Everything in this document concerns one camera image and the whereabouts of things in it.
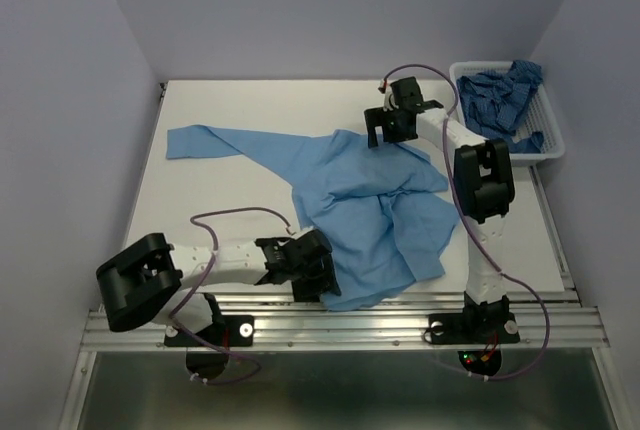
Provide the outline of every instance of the crumpled fabric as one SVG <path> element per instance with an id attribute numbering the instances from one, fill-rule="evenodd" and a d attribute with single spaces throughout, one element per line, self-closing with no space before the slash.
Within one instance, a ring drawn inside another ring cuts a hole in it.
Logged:
<path id="1" fill-rule="evenodd" d="M 502 138 L 511 153 L 540 153 L 544 134 L 514 142 L 518 128 L 527 118 L 529 104 L 542 83 L 540 65 L 515 60 L 506 74 L 493 70 L 457 81 L 465 125 L 488 139 Z"/>
<path id="2" fill-rule="evenodd" d="M 369 149 L 366 135 L 347 130 L 324 137 L 203 125 L 168 132 L 169 159 L 239 154 L 291 184 L 300 226 L 331 242 L 342 295 L 322 295 L 328 309 L 370 307 L 444 274 L 439 257 L 458 214 L 434 195 L 447 179 L 426 154 L 404 145 Z"/>

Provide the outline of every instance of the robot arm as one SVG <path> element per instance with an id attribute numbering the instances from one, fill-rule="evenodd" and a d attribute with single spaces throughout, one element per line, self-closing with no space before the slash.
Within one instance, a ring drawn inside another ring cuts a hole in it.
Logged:
<path id="1" fill-rule="evenodd" d="M 197 282 L 210 262 L 207 247 L 170 245 L 153 233 L 104 263 L 96 275 L 109 328 L 133 330 L 148 322 L 171 325 L 171 311 Z M 309 300 L 324 292 L 340 294 L 331 245 L 314 228 L 291 237 L 259 238 L 215 251 L 215 271 L 203 285 L 247 285 L 292 282 L 294 297 Z M 218 323 L 219 308 L 213 297 L 195 294 L 180 310 L 180 321 L 194 333 Z"/>
<path id="2" fill-rule="evenodd" d="M 454 156 L 454 198 L 461 218 L 482 244 L 499 261 L 502 254 L 504 216 L 515 197 L 509 150 L 502 140 L 487 140 L 457 121 L 449 120 L 443 138 L 446 110 L 435 101 L 425 102 L 414 77 L 380 88 L 384 106 L 365 110 L 369 147 L 378 145 L 376 127 L 385 142 L 397 143 L 424 138 Z M 497 335 L 501 343 L 517 343 L 519 336 L 502 275 L 487 261 L 472 237 L 468 239 L 469 278 L 461 314 L 430 315 L 431 343 L 442 345 L 482 343 Z"/>

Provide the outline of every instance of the wire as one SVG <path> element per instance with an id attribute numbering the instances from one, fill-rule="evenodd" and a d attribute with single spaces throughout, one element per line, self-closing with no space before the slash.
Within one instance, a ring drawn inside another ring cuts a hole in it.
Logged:
<path id="1" fill-rule="evenodd" d="M 515 277 L 512 277 L 511 275 L 508 275 L 507 273 L 505 273 L 502 268 L 500 267 L 500 265 L 498 264 L 498 262 L 496 262 L 493 257 L 491 257 L 491 255 L 489 255 L 489 253 L 487 252 L 487 250 L 482 246 L 482 243 L 480 242 L 480 240 L 478 239 L 478 237 L 473 233 L 473 229 L 471 228 L 471 224 L 467 221 L 464 212 L 462 211 L 462 207 L 460 206 L 460 200 L 458 199 L 458 194 L 456 193 L 456 187 L 453 181 L 453 170 L 451 168 L 451 162 L 449 161 L 449 145 L 447 142 L 447 126 L 449 124 L 449 119 L 451 118 L 451 115 L 453 115 L 453 112 L 455 111 L 456 107 L 458 106 L 458 102 L 460 101 L 460 94 L 458 93 L 458 89 L 456 88 L 455 83 L 453 83 L 453 81 L 449 78 L 448 75 L 444 74 L 443 72 L 441 72 L 440 70 L 430 66 L 430 65 L 423 65 L 420 63 L 410 63 L 407 65 L 401 65 L 399 67 L 394 68 L 393 70 L 391 70 L 390 72 L 388 72 L 382 79 L 383 81 L 383 85 L 384 87 L 386 87 L 387 84 L 387 79 L 393 75 L 394 73 L 396 73 L 399 70 L 403 70 L 405 68 L 424 68 L 426 70 L 430 70 L 438 75 L 440 75 L 444 80 L 446 80 L 446 82 L 449 84 L 449 86 L 451 87 L 451 90 L 453 90 L 453 95 L 454 95 L 454 101 L 453 101 L 453 105 L 451 105 L 451 108 L 449 108 L 449 110 L 447 111 L 447 118 L 445 118 L 444 123 L 442 125 L 442 152 L 444 153 L 444 163 L 445 163 L 445 167 L 447 169 L 447 178 L 449 179 L 449 185 L 451 186 L 451 195 L 453 196 L 453 203 L 456 207 L 456 210 L 458 211 L 458 215 L 460 215 L 460 220 L 462 220 L 462 224 L 464 225 L 465 230 L 467 231 L 467 234 L 469 235 L 469 238 L 473 241 L 473 243 L 475 244 L 476 247 L 478 247 L 478 250 L 480 251 L 480 253 L 482 253 L 482 255 L 487 259 L 487 261 L 489 262 L 489 264 L 494 268 L 494 270 L 496 272 L 498 272 L 499 274 L 502 275 L 503 278 L 505 278 L 506 280 L 509 280 L 510 282 L 515 283 L 516 285 L 520 285 L 521 287 L 525 288 L 531 295 L 533 295 L 533 297 L 536 299 L 536 301 L 538 302 L 538 304 L 540 305 L 540 308 L 542 309 L 542 313 L 544 315 L 544 340 L 542 341 L 542 346 L 540 347 L 540 351 L 538 352 L 538 354 L 534 357 L 534 359 L 527 365 L 525 365 L 523 368 L 521 368 L 520 370 L 516 370 L 515 372 L 512 373 L 507 373 L 505 375 L 494 375 L 493 377 L 485 377 L 482 375 L 476 375 L 476 374 L 471 374 L 473 376 L 476 376 L 482 380 L 492 380 L 492 381 L 503 381 L 503 380 L 509 380 L 512 378 L 516 378 L 519 377 L 521 375 L 524 375 L 525 373 L 529 372 L 530 370 L 532 370 L 536 365 L 538 365 L 538 363 L 540 363 L 540 360 L 542 359 L 542 357 L 544 356 L 547 347 L 549 346 L 549 337 L 551 335 L 551 319 L 549 318 L 549 310 L 547 309 L 547 306 L 544 303 L 544 300 L 542 300 L 542 297 L 540 296 L 540 294 L 538 292 L 536 292 L 533 287 L 531 287 L 529 284 L 523 282 L 522 280 L 519 280 Z M 446 367 L 449 367 L 453 370 L 459 371 L 459 368 L 456 367 L 452 367 L 450 365 L 446 365 L 443 364 L 441 362 L 438 362 L 441 365 L 444 365 Z"/>
<path id="2" fill-rule="evenodd" d="M 493 343 L 493 348 L 487 354 L 487 349 L 489 348 L 489 345 L 491 345 L 491 343 Z M 489 341 L 489 343 L 487 343 L 487 346 L 484 347 L 484 351 L 482 352 L 482 355 L 480 356 L 480 360 L 482 360 L 483 362 L 489 361 L 489 359 L 493 356 L 493 354 L 496 353 L 496 349 L 497 348 L 498 348 L 498 332 L 493 332 L 493 336 L 492 336 L 491 340 Z"/>
<path id="3" fill-rule="evenodd" d="M 222 337 L 222 346 L 229 350 L 229 329 L 226 328 Z"/>
<path id="4" fill-rule="evenodd" d="M 287 218 L 284 215 L 282 215 L 279 212 L 276 212 L 275 210 L 271 210 L 270 208 L 266 208 L 266 207 L 241 207 L 241 208 L 232 208 L 232 209 L 229 209 L 229 210 L 219 210 L 217 212 L 200 213 L 198 215 L 194 215 L 193 217 L 191 217 L 189 219 L 189 221 L 193 225 L 195 225 L 196 227 L 203 228 L 203 229 L 205 229 L 207 231 L 207 233 L 209 233 L 209 235 L 211 236 L 211 240 L 213 242 L 213 251 L 211 252 L 211 258 L 207 262 L 207 265 L 206 265 L 204 271 L 202 272 L 202 276 L 193 285 L 193 287 L 191 287 L 191 289 L 187 292 L 187 294 L 180 301 L 180 303 L 178 303 L 175 306 L 175 308 L 173 310 L 171 310 L 171 312 L 169 313 L 169 318 L 173 321 L 173 325 L 176 328 L 181 330 L 185 335 L 188 335 L 190 338 L 192 338 L 193 340 L 198 342 L 203 347 L 207 347 L 207 348 L 209 348 L 211 350 L 214 350 L 214 351 L 216 351 L 218 353 L 222 353 L 222 354 L 227 355 L 227 356 L 229 356 L 231 358 L 235 358 L 236 360 L 244 360 L 244 361 L 251 362 L 254 365 L 254 369 L 252 371 L 250 371 L 247 374 L 242 375 L 240 377 L 232 378 L 232 379 L 229 379 L 229 380 L 221 380 L 221 381 L 208 380 L 206 378 L 201 378 L 197 373 L 192 373 L 191 374 L 191 379 L 192 380 L 197 380 L 200 383 L 203 383 L 204 385 L 212 385 L 212 386 L 213 385 L 216 385 L 216 386 L 217 385 L 231 385 L 231 384 L 234 384 L 234 383 L 242 382 L 244 380 L 248 380 L 249 378 L 251 378 L 254 375 L 256 375 L 260 370 L 262 370 L 262 365 L 260 364 L 260 362 L 257 359 L 255 359 L 253 357 L 250 357 L 248 355 L 243 355 L 241 353 L 232 352 L 231 350 L 229 350 L 227 348 L 219 347 L 218 345 L 214 345 L 213 343 L 207 342 L 204 338 L 196 335 L 194 332 L 192 332 L 187 327 L 185 327 L 177 317 L 177 314 L 180 312 L 180 310 L 182 310 L 184 308 L 184 306 L 189 302 L 189 300 L 191 300 L 193 295 L 196 293 L 198 288 L 201 287 L 202 284 L 204 284 L 204 282 L 207 280 L 207 277 L 211 273 L 211 270 L 213 269 L 213 266 L 216 263 L 216 254 L 215 254 L 215 252 L 219 248 L 218 235 L 216 234 L 215 230 L 211 226 L 207 225 L 204 222 L 200 222 L 199 220 L 201 220 L 203 218 L 207 218 L 207 217 L 215 217 L 217 215 L 228 215 L 228 214 L 231 214 L 231 213 L 252 212 L 252 211 L 270 213 L 271 215 L 274 215 L 274 216 L 278 217 L 280 220 L 282 220 L 284 222 L 284 224 L 286 225 L 287 229 L 291 226 L 291 224 L 289 223 L 289 220 L 287 220 Z"/>

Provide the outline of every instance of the plastic basket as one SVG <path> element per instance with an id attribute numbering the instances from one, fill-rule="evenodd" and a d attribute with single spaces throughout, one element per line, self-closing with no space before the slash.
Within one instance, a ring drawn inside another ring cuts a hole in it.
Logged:
<path id="1" fill-rule="evenodd" d="M 451 65 L 449 74 L 456 82 L 460 77 L 476 75 L 487 70 L 498 73 L 507 73 L 513 62 L 458 62 Z M 458 104 L 458 119 L 464 123 L 462 105 Z M 551 109 L 544 85 L 538 87 L 538 92 L 529 104 L 527 119 L 517 130 L 515 141 L 529 137 L 533 132 L 541 131 L 544 134 L 544 144 L 541 153 L 511 153 L 511 162 L 516 166 L 535 165 L 549 158 L 558 158 L 564 154 L 564 141 L 560 135 L 560 128 Z"/>

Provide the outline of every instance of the lavender wall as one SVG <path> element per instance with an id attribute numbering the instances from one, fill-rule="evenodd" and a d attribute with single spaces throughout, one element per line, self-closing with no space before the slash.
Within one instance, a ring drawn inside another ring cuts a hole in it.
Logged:
<path id="1" fill-rule="evenodd" d="M 115 0 L 0 0 L 0 427 L 57 427 L 157 83 Z"/>
<path id="2" fill-rule="evenodd" d="M 580 295 L 640 402 L 640 0 L 565 0 L 533 53 L 567 143 L 541 169 Z"/>
<path id="3" fill-rule="evenodd" d="M 562 0 L 118 0 L 162 78 L 377 77 L 527 57 Z"/>

